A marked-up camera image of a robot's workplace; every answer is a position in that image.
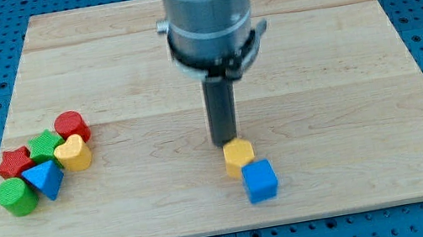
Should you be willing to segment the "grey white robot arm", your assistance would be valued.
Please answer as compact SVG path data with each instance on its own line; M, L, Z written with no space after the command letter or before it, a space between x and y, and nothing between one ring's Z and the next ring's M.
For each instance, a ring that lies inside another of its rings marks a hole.
M251 0L162 0L166 17L158 33L167 35L175 66L201 82L238 80L259 52L267 23L251 26Z

